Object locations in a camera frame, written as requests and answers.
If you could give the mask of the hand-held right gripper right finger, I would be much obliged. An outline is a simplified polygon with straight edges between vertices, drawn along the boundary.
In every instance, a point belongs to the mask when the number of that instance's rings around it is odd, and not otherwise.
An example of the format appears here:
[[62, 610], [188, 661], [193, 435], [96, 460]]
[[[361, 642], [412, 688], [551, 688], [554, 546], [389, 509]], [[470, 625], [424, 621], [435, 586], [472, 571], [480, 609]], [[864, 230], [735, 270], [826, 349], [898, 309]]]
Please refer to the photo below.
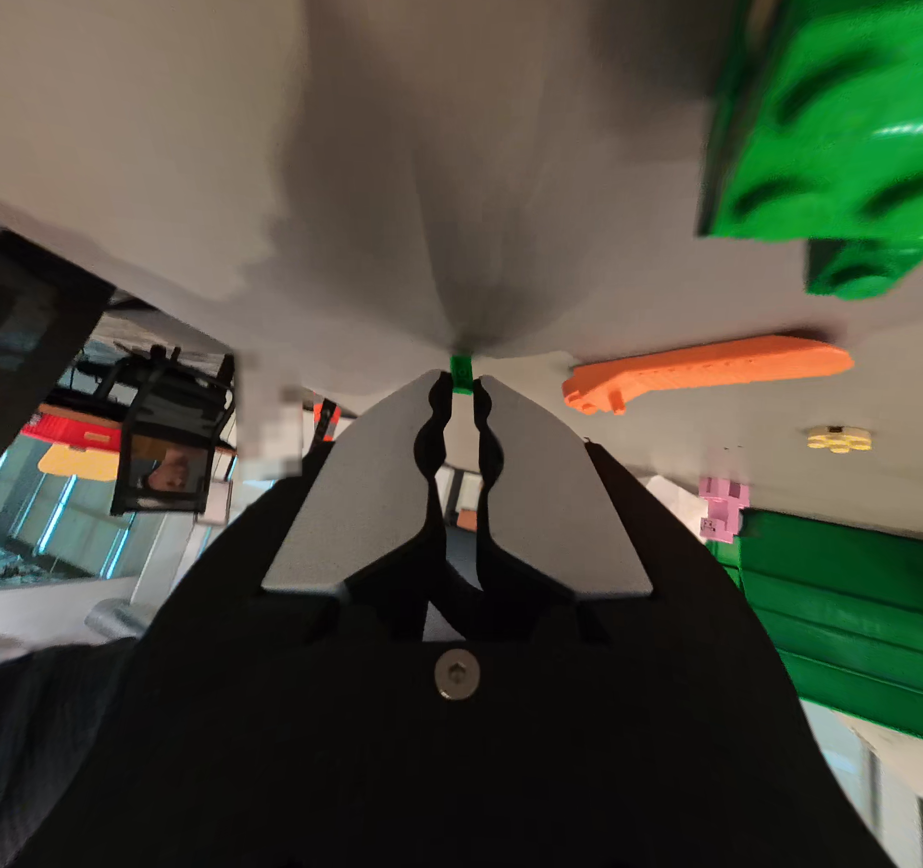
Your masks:
[[613, 641], [612, 602], [652, 581], [583, 439], [497, 378], [474, 383], [482, 488], [475, 641]]

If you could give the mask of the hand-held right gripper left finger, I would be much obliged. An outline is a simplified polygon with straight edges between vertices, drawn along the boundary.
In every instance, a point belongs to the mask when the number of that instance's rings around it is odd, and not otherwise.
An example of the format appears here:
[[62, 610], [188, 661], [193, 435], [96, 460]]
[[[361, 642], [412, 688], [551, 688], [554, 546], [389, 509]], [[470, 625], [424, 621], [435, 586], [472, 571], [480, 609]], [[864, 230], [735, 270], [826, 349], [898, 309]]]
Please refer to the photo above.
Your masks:
[[330, 447], [262, 589], [371, 608], [391, 636], [419, 639], [445, 566], [436, 473], [451, 407], [451, 376], [430, 370], [354, 420]]

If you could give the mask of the grey desk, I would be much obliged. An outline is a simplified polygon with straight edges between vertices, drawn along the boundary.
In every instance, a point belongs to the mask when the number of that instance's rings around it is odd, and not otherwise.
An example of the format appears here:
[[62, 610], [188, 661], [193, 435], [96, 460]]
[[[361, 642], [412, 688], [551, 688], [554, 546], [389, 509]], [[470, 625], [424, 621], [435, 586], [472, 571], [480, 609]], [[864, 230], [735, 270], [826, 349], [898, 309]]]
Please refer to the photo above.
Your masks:
[[[355, 412], [467, 349], [636, 472], [921, 531], [921, 274], [813, 297], [800, 244], [696, 236], [735, 3], [2, 0], [2, 224]], [[761, 335], [855, 366], [563, 400]]]

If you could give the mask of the pink brick pig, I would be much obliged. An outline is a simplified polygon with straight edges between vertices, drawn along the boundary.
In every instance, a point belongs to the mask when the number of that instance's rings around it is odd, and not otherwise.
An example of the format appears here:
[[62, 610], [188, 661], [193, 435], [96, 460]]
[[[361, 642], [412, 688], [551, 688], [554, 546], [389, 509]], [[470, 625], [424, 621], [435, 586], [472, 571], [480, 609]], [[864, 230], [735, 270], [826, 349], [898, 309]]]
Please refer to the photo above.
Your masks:
[[699, 535], [705, 541], [732, 544], [741, 529], [743, 510], [750, 506], [750, 488], [728, 479], [702, 477], [698, 496], [707, 504]]

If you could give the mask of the orange brick separator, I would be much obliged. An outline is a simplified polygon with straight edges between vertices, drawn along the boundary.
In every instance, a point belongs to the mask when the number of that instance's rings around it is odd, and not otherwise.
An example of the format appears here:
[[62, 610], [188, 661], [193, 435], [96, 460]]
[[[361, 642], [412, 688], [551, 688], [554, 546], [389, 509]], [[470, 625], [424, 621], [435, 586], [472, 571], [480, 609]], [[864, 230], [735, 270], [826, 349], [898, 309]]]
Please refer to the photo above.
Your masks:
[[583, 415], [622, 415], [630, 401], [652, 392], [829, 377], [854, 366], [841, 347], [761, 335], [578, 366], [561, 393]]

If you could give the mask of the yellow round brick piece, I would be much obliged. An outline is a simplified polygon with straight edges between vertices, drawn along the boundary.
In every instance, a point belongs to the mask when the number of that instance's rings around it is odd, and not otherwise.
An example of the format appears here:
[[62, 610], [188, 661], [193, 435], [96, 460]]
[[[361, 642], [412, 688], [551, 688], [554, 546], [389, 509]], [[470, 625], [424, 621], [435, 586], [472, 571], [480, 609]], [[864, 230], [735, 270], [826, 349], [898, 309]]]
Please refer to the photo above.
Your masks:
[[808, 431], [807, 446], [837, 455], [867, 452], [872, 448], [872, 436], [868, 430], [859, 427], [819, 426]]

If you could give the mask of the red plastic crate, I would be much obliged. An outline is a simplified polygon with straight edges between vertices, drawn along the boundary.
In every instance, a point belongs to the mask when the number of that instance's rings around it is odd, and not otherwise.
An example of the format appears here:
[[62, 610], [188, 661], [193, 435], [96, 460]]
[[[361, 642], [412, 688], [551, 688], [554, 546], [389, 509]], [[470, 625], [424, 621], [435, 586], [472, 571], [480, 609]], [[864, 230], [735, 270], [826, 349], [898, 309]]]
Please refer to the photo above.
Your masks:
[[121, 449], [121, 426], [47, 412], [34, 413], [20, 433], [49, 445], [80, 450], [118, 453]]

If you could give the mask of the black flat panel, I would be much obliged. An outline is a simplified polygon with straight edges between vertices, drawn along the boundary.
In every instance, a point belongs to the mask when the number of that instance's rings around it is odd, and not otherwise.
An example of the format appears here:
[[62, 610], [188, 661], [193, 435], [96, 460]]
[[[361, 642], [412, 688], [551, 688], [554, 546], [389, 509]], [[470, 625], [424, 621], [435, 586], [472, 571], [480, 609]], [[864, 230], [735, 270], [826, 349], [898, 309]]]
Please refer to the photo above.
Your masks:
[[114, 291], [97, 275], [2, 229], [2, 452], [80, 353]]

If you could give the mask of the dark clothing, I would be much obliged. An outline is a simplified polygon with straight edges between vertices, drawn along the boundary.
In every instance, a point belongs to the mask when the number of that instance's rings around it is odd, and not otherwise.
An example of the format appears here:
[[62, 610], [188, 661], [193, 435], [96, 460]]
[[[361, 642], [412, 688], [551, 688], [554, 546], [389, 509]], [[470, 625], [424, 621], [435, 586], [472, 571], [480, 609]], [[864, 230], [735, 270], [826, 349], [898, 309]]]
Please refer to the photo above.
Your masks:
[[54, 645], [1, 666], [1, 865], [73, 782], [137, 645]]

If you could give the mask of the large green brick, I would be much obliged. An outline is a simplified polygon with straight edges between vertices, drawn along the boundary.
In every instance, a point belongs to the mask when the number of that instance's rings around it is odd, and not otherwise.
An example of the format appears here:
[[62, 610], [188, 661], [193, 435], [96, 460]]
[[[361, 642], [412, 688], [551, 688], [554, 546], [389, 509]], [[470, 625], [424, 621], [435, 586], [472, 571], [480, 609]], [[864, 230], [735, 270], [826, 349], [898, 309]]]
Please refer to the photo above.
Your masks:
[[740, 0], [698, 233], [922, 234], [922, 0]]

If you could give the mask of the black frame stand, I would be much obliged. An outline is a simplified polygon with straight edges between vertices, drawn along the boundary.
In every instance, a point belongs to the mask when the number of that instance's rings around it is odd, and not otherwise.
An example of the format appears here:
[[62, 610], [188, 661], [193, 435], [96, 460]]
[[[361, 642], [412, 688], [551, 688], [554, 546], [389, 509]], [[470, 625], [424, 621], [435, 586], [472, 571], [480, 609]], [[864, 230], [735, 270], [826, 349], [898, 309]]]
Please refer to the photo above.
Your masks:
[[235, 410], [236, 359], [215, 375], [162, 347], [118, 364], [116, 382], [135, 394], [120, 423], [111, 516], [206, 510], [214, 459]]

